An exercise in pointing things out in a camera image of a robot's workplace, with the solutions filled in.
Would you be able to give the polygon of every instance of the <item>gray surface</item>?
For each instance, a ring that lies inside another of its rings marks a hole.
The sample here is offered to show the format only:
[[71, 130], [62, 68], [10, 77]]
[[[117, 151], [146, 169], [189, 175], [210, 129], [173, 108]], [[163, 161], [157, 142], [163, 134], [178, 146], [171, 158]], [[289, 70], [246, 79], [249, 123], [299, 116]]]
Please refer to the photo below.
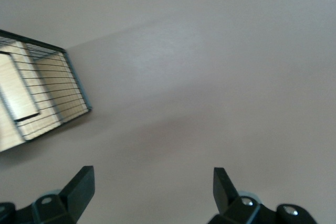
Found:
[[223, 166], [271, 209], [336, 220], [336, 0], [0, 3], [2, 29], [69, 49], [94, 107], [0, 153], [0, 200], [94, 165], [81, 224], [205, 223]]

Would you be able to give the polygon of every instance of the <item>wire rack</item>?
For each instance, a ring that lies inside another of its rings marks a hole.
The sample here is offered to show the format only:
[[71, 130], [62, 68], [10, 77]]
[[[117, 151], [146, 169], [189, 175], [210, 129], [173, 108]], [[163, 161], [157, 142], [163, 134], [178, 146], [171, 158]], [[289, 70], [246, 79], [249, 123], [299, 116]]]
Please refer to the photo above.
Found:
[[92, 108], [64, 49], [3, 30], [0, 96], [24, 141]]

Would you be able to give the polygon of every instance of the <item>bolt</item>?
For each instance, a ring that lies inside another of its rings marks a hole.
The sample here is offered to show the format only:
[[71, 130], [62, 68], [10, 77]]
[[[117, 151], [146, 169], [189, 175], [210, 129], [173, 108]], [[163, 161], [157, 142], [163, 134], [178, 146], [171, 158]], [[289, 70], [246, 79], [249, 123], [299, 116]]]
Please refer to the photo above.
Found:
[[48, 197], [48, 198], [44, 198], [42, 201], [41, 201], [41, 204], [48, 204], [51, 202], [51, 198]]
[[241, 200], [242, 200], [242, 202], [243, 202], [244, 205], [246, 205], [246, 206], [253, 206], [253, 202], [249, 198], [241, 198]]
[[299, 214], [294, 207], [284, 206], [284, 209], [285, 209], [286, 213], [288, 213], [289, 215], [298, 215]]

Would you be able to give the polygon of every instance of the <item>screw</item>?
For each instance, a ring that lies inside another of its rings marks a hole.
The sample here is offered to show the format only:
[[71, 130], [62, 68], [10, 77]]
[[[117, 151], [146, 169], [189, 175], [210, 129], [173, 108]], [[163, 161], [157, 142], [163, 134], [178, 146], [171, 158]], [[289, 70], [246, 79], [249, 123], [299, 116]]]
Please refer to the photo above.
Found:
[[246, 206], [253, 206], [253, 202], [249, 198], [241, 198], [241, 200], [242, 200], [242, 202], [243, 202], [244, 205], [246, 205]]
[[41, 204], [48, 204], [51, 202], [51, 198], [48, 197], [48, 198], [44, 198], [42, 201], [41, 201]]
[[298, 215], [299, 214], [294, 207], [284, 206], [284, 209], [285, 209], [286, 213], [288, 213], [289, 215]]

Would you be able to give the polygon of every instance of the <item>wire grid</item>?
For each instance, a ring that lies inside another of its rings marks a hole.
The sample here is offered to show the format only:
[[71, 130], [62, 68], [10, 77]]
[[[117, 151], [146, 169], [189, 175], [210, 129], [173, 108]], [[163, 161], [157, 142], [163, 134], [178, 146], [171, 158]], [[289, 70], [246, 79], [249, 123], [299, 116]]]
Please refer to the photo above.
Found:
[[24, 140], [32, 140], [90, 111], [64, 52], [6, 37], [0, 37], [0, 51], [11, 54], [39, 111], [37, 116], [16, 123]]

